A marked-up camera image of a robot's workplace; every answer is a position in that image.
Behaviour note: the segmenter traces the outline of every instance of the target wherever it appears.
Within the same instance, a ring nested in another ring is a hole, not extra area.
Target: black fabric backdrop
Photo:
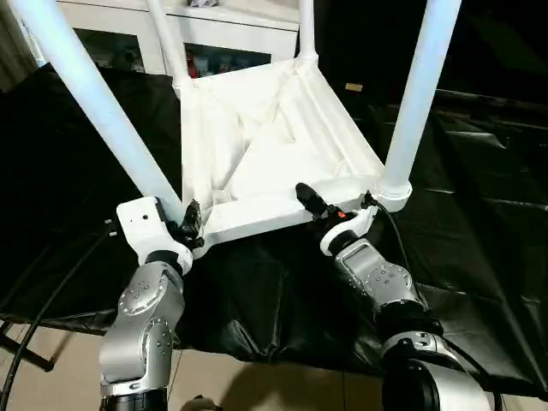
[[[102,71],[173,187],[181,186],[179,102],[170,78]],[[381,158],[395,112],[360,122]],[[112,217],[139,196],[46,66],[2,102],[4,248],[0,316],[28,321]],[[418,289],[446,335],[503,392],[548,393],[548,137],[485,119],[432,115],[396,214]],[[382,219],[368,238],[400,262]],[[48,312],[49,326],[102,333],[136,267],[109,238]],[[322,257],[306,226],[215,246],[185,277],[183,347],[241,360],[378,374],[370,307]]]

